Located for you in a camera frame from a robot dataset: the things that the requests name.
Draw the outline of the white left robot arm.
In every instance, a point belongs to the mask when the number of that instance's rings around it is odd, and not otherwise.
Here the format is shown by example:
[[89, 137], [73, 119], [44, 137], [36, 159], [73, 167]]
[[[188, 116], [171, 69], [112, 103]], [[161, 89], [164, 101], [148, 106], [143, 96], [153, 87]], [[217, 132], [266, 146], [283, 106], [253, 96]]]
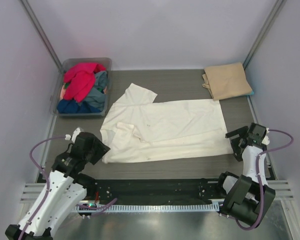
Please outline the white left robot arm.
[[71, 210], [86, 196], [94, 195], [95, 179], [82, 173], [95, 165], [110, 148], [89, 132], [66, 135], [67, 149], [55, 157], [51, 172], [41, 170], [45, 186], [18, 224], [10, 224], [9, 240], [51, 240]]

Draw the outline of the clear plastic bin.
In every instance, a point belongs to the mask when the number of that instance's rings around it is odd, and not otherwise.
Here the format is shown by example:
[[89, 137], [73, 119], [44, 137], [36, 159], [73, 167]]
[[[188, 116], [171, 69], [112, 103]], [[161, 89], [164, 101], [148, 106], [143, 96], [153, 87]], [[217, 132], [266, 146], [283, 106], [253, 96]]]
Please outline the clear plastic bin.
[[61, 65], [50, 111], [61, 117], [104, 116], [109, 102], [112, 60], [69, 58]]

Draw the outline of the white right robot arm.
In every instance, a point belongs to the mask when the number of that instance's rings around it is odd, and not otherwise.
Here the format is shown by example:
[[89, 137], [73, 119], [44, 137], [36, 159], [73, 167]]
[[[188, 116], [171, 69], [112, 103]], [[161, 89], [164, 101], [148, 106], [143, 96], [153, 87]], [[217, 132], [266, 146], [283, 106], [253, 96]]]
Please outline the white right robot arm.
[[219, 176], [217, 189], [224, 196], [219, 213], [235, 219], [244, 230], [260, 225], [276, 196], [265, 176], [266, 136], [266, 127], [257, 123], [225, 134], [235, 159], [243, 162], [243, 172], [237, 176], [226, 171]]

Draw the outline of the white t shirt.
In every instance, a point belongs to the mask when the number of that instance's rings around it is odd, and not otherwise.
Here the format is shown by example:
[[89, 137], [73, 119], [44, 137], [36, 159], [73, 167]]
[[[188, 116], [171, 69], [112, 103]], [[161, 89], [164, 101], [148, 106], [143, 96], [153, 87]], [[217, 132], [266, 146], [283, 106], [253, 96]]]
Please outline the white t shirt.
[[143, 163], [232, 154], [219, 101], [156, 103], [157, 94], [132, 83], [100, 128], [110, 150], [105, 164]]

